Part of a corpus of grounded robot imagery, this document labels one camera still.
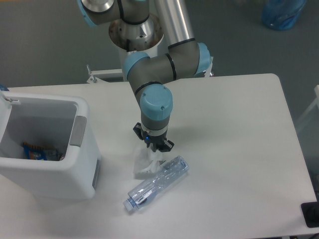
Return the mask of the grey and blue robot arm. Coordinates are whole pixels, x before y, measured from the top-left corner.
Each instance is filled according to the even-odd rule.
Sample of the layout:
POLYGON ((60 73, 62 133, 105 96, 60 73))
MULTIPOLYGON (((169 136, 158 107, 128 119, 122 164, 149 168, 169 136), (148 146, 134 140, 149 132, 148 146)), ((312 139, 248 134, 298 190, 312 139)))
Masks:
POLYGON ((205 44, 195 40, 184 1, 158 0, 155 5, 168 52, 150 57, 146 49, 155 37, 155 26, 147 0, 78 2, 90 26, 121 23, 120 45, 128 52, 122 71, 141 110, 141 121, 134 126, 134 132, 152 151, 169 152, 174 146, 166 137, 173 99, 166 84, 207 71, 211 55, 205 44))

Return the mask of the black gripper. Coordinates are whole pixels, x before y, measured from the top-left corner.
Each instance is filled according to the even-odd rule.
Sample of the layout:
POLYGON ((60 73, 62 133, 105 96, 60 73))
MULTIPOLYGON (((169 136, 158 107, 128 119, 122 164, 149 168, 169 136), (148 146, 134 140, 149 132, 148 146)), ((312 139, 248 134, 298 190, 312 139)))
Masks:
POLYGON ((142 124, 138 122, 134 126, 133 131, 139 140, 145 142, 147 148, 152 148, 153 152, 170 152, 174 147, 174 143, 166 138, 167 126, 159 130, 150 130, 143 128, 142 124))

